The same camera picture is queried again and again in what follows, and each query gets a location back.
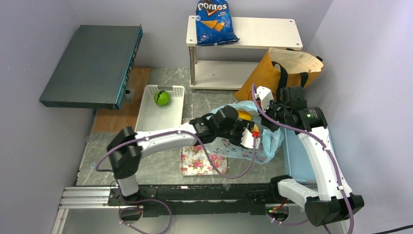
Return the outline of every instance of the plastic bag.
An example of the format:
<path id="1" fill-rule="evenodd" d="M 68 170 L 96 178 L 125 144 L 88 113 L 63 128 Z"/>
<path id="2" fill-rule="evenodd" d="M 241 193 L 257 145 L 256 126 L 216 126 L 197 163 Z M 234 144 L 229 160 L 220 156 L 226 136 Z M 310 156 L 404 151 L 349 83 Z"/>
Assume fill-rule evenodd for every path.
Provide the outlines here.
<path id="1" fill-rule="evenodd" d="M 252 116 L 252 121 L 260 129 L 261 143 L 259 149 L 256 150 L 255 162 L 268 163 L 274 156 L 277 149 L 281 146 L 284 136 L 279 129 L 275 132 L 271 132 L 268 128 L 261 125 L 261 118 L 258 116 L 257 108 L 253 101 L 240 101 L 234 104 L 228 104 L 237 110 L 246 111 Z M 210 111 L 211 113 L 217 113 L 217 111 L 224 106 L 220 106 Z M 252 159 L 252 149 L 243 149 L 239 146 L 232 145 L 227 139 L 216 138 L 212 143 L 205 144 L 205 147 L 212 153 L 232 158 L 248 158 Z"/>
<path id="2" fill-rule="evenodd" d="M 228 3 L 201 0 L 196 8 L 197 45 L 226 45 L 239 41 L 232 28 Z"/>

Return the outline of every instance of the floral cloth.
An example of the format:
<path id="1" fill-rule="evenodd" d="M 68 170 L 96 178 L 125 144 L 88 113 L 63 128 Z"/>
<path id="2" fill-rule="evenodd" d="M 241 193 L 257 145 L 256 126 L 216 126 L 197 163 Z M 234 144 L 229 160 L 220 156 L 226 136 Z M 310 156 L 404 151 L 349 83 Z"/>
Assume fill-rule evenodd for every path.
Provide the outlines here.
<path id="1" fill-rule="evenodd" d="M 222 173 L 228 170 L 226 157 L 211 154 L 207 150 L 214 166 Z M 181 172 L 184 176 L 202 176 L 218 174 L 211 166 L 202 146 L 190 146 L 181 148 Z"/>

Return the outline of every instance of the green ball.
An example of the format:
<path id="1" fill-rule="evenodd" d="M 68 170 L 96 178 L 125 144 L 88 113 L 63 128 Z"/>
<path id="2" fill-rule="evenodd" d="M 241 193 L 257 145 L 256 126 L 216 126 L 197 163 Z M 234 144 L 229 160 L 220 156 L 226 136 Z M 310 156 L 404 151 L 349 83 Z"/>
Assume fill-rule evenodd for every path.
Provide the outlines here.
<path id="1" fill-rule="evenodd" d="M 158 106 L 166 106 L 170 101 L 169 93 L 166 91 L 158 91 L 153 97 Z"/>

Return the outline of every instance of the blue chip bag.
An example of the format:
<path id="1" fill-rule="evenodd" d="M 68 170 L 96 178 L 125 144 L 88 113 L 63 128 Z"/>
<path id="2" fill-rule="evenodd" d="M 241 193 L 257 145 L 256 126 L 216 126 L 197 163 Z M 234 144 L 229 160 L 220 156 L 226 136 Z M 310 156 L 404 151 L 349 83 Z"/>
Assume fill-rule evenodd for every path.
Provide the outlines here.
<path id="1" fill-rule="evenodd" d="M 228 3 L 201 0 L 196 8 L 197 45 L 226 45 L 239 41 L 232 28 Z"/>

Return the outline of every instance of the wooden board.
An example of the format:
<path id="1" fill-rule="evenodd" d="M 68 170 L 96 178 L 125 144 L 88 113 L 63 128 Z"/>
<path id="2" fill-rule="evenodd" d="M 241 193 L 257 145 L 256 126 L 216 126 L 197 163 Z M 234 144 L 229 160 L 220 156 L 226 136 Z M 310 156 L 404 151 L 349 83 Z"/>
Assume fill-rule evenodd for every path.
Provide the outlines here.
<path id="1" fill-rule="evenodd" d="M 195 64 L 191 89 L 239 90 L 257 67 L 257 62 L 202 61 Z"/>
<path id="2" fill-rule="evenodd" d="M 123 103 L 119 111 L 98 110 L 93 132 L 119 132 L 125 127 L 135 127 L 138 119 L 143 91 L 148 84 L 150 68 L 134 67 L 128 89 L 135 89 L 132 103 Z"/>
<path id="3" fill-rule="evenodd" d="M 196 46 L 196 16 L 188 18 L 187 46 Z M 232 17 L 237 43 L 223 45 L 225 48 L 301 50 L 302 42 L 293 19 L 269 19 Z"/>

